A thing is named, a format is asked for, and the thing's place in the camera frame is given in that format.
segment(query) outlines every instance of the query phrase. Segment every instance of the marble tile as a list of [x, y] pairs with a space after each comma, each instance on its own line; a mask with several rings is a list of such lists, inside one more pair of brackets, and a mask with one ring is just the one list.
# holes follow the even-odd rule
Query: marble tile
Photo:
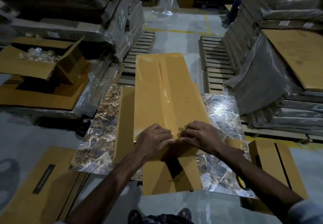
[[[71, 161], [70, 169], [101, 175], [107, 175], [113, 169], [112, 159], [122, 87], [125, 86], [111, 85]], [[245, 157], [250, 159], [234, 97], [202, 93], [202, 99], [213, 126], [221, 131], [221, 137], [243, 140]], [[197, 155], [196, 161], [203, 190], [256, 198], [252, 191], [240, 188], [235, 173], [215, 156]], [[142, 169], [139, 169], [132, 179], [142, 181]]]

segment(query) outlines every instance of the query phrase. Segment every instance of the foot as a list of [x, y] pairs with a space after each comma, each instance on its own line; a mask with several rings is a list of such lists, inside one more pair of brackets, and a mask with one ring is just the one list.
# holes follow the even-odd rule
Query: foot
[[137, 210], [131, 210], [128, 214], [128, 224], [142, 223], [141, 214]]
[[226, 24], [226, 25], [230, 25], [231, 21], [230, 21], [230, 19], [226, 18], [226, 19], [222, 20], [222, 23]]
[[192, 221], [192, 213], [188, 208], [182, 209], [180, 212], [177, 214], [180, 217], [184, 217], [185, 219]]

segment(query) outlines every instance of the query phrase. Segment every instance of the person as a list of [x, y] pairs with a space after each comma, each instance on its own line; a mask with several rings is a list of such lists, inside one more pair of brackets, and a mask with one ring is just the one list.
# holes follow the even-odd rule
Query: person
[[[283, 183], [243, 157], [239, 149], [225, 144], [218, 130], [207, 123], [194, 121], [181, 132], [181, 141], [212, 154], [226, 163], [248, 184], [274, 215], [287, 224], [323, 223], [323, 206], [302, 199]], [[174, 142], [170, 130], [154, 124], [139, 134], [135, 149], [100, 182], [100, 184], [71, 212], [66, 224], [102, 223], [120, 193], [134, 173], [145, 162]], [[147, 216], [142, 218], [138, 211], [131, 211], [128, 223], [180, 224], [192, 223], [190, 211], [182, 210], [178, 215]]]
[[230, 12], [226, 16], [226, 19], [222, 20], [222, 23], [226, 25], [230, 25], [234, 19], [236, 18], [236, 15], [239, 10], [239, 6], [241, 5], [242, 0], [234, 0], [230, 9]]

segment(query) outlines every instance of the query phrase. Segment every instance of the concrete floor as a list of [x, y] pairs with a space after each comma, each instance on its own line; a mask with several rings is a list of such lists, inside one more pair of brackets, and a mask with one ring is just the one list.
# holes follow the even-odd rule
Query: concrete floor
[[[218, 10], [179, 9], [174, 1], [173, 16], [162, 16], [157, 8], [145, 8], [145, 28], [156, 31], [153, 53], [182, 52], [192, 80], [203, 90], [198, 39], [201, 34], [223, 36], [221, 24], [224, 12]], [[0, 76], [0, 83], [8, 76]], [[49, 145], [77, 149], [82, 138], [73, 131], [41, 128], [28, 124], [5, 113], [0, 113], [0, 211], [23, 183], [38, 159]], [[291, 149], [295, 163], [313, 201], [323, 204], [323, 151]], [[4, 172], [8, 159], [15, 167]], [[75, 206], [102, 180], [103, 176], [91, 175]], [[238, 197], [204, 191], [180, 192], [155, 196], [142, 196], [137, 182], [130, 182], [122, 192], [105, 223], [127, 223], [130, 210], [137, 209], [143, 215], [162, 213], [177, 214], [187, 207], [195, 224], [220, 223], [280, 223], [274, 216], [251, 212], [240, 207]]]

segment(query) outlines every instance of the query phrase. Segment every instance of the forearm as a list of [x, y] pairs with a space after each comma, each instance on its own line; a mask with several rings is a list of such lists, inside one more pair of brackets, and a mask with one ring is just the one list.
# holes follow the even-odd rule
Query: forearm
[[248, 161], [229, 146], [224, 146], [215, 155], [226, 163], [265, 205], [284, 222], [290, 207], [302, 198], [283, 183]]
[[134, 173], [144, 164], [135, 153], [119, 165], [67, 217], [67, 224], [101, 223], [110, 213]]

